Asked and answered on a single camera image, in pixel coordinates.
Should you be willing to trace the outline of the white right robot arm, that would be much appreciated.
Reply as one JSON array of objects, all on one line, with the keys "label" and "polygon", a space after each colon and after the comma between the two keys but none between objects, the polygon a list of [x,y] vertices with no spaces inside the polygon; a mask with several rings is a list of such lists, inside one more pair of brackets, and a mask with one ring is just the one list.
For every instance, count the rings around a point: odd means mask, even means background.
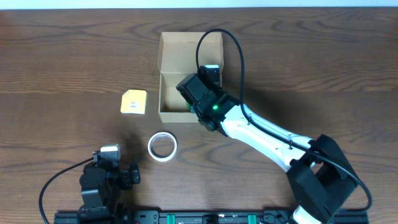
[{"label": "white right robot arm", "polygon": [[299,204],[292,214],[296,223],[332,221],[358,186],[357,175],[332,138],[290,133],[196,73],[184,78],[176,89],[207,130],[253,147],[285,171]]}]

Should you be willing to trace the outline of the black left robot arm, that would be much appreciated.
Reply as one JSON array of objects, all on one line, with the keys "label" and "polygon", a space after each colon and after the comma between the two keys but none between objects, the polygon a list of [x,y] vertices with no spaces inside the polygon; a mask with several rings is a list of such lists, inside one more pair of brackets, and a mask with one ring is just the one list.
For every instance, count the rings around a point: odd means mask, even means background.
[{"label": "black left robot arm", "polygon": [[131,163],[121,170],[116,159],[102,159],[85,166],[80,177],[83,205],[78,223],[135,223],[134,215],[121,201],[123,190],[141,182],[139,167]]}]

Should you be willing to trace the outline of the green tape roll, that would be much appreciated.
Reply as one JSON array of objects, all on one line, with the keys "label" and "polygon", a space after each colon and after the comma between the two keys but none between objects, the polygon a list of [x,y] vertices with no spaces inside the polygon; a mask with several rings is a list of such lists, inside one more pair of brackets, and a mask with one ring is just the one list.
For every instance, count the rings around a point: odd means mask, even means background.
[{"label": "green tape roll", "polygon": [[191,105],[189,102],[185,101],[186,107],[188,108],[189,111],[191,111]]}]

